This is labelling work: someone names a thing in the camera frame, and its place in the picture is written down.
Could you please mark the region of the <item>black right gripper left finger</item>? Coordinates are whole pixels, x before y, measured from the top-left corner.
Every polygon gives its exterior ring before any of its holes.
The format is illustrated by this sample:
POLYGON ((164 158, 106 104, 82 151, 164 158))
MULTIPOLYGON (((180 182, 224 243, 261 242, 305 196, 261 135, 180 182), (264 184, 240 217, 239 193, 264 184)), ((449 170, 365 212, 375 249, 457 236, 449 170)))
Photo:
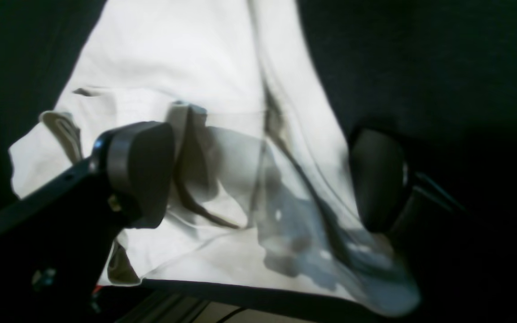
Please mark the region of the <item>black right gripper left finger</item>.
POLYGON ((0 211, 0 323, 84 318, 117 235, 162 222, 174 160, 170 124, 117 127, 88 158, 0 211))

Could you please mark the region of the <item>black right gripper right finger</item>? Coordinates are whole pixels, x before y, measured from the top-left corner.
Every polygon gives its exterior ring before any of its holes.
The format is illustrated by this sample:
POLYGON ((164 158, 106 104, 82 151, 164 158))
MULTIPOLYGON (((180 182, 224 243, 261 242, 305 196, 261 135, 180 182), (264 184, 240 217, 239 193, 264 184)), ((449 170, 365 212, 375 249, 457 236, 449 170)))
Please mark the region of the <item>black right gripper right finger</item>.
POLYGON ((437 161, 417 142, 355 132, 351 177, 364 227, 384 234, 415 277, 409 323, 517 323, 517 145, 474 137, 437 161))

